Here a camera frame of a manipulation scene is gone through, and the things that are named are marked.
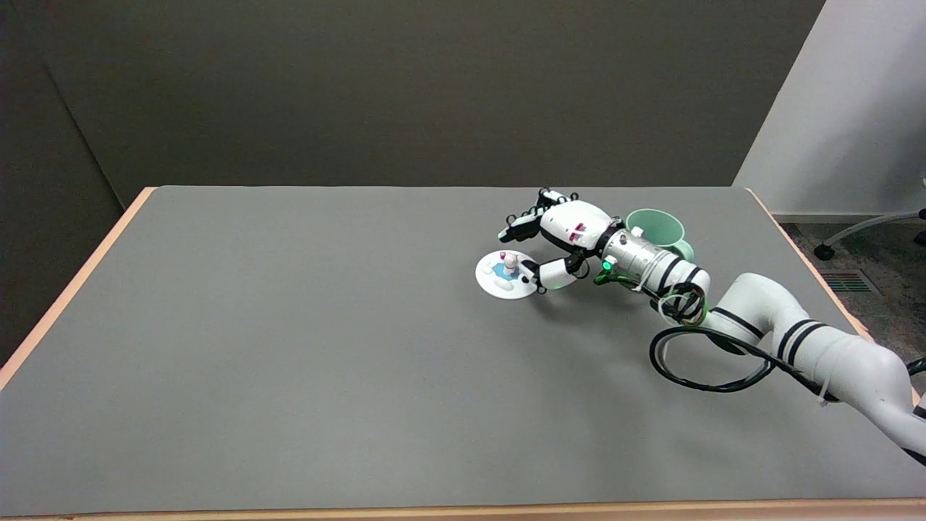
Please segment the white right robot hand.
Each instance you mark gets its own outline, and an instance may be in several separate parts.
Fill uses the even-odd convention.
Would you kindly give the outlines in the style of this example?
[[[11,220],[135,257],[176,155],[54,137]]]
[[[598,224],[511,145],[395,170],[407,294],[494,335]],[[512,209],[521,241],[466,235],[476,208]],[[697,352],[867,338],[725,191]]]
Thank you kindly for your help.
[[[529,281],[542,294],[587,277],[581,270],[588,258],[602,258],[612,236],[625,228],[621,217],[609,216],[598,206],[579,199],[576,192],[565,195],[542,187],[537,192],[535,205],[522,214],[506,217],[506,227],[497,238],[502,243],[523,242],[541,234],[553,246],[566,252],[565,257],[546,263],[521,262],[530,275]]]

